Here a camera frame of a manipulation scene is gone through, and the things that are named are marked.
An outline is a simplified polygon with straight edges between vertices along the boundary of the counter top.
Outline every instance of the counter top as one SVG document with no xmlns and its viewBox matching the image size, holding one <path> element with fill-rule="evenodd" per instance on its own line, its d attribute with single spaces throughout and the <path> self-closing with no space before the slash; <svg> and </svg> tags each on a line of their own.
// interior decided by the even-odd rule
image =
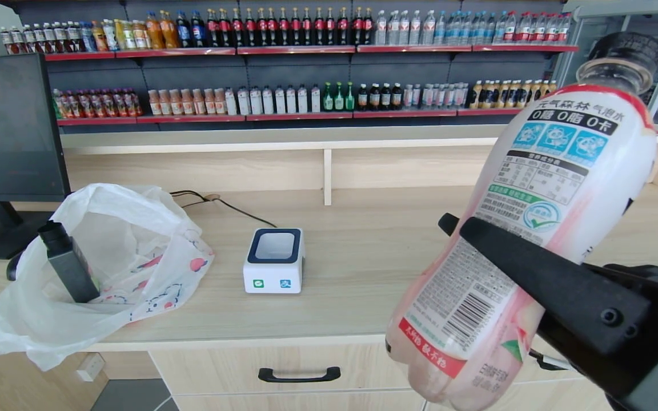
<svg viewBox="0 0 658 411">
<path fill-rule="evenodd" d="M 188 214 L 216 253 L 198 291 L 180 309 L 127 325 L 89 350 L 379 343 L 402 292 L 446 244 L 438 218 L 462 213 L 471 192 L 336 190 L 330 207 L 320 205 L 321 191 L 225 194 L 278 226 L 304 229 L 305 283 L 297 296 L 246 294 L 243 260 L 261 223 L 219 203 L 193 205 Z M 588 262 L 658 265 L 658 187 L 645 187 Z M 5 266 L 0 261 L 0 291 Z"/>
</svg>

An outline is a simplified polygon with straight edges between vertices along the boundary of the monitor stand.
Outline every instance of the monitor stand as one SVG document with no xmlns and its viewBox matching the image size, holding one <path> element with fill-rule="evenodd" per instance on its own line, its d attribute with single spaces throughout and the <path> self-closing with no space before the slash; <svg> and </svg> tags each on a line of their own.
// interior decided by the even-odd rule
<svg viewBox="0 0 658 411">
<path fill-rule="evenodd" d="M 0 202 L 0 260 L 8 260 L 37 237 L 37 229 L 50 219 L 49 211 L 17 213 L 11 203 Z"/>
</svg>

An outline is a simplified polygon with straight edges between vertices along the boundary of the floor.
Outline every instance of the floor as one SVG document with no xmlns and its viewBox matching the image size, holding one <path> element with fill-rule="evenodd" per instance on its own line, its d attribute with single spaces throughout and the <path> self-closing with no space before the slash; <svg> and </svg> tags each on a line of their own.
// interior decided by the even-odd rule
<svg viewBox="0 0 658 411">
<path fill-rule="evenodd" d="M 178 411 L 162 380 L 110 380 L 91 411 Z"/>
</svg>

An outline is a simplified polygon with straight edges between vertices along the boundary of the wall outlet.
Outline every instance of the wall outlet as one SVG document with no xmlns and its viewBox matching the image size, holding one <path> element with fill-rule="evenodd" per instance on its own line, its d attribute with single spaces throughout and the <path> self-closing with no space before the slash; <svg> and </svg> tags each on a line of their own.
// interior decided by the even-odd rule
<svg viewBox="0 0 658 411">
<path fill-rule="evenodd" d="M 81 377 L 81 380 L 86 382 L 93 382 L 98 374 L 103 369 L 105 365 L 105 360 L 101 357 L 99 353 L 90 353 L 86 356 L 86 359 L 81 362 L 81 366 L 78 367 L 78 375 Z"/>
</svg>

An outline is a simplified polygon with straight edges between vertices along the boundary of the drawer handle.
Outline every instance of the drawer handle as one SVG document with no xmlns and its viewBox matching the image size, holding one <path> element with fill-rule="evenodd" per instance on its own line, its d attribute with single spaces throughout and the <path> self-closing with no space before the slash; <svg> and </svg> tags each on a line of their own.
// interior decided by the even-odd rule
<svg viewBox="0 0 658 411">
<path fill-rule="evenodd" d="M 261 368 L 258 370 L 258 379 L 266 382 L 327 382 L 334 381 L 341 376 L 342 372 L 339 370 L 339 367 L 329 367 L 324 376 L 311 378 L 277 378 L 272 368 Z"/>
</svg>

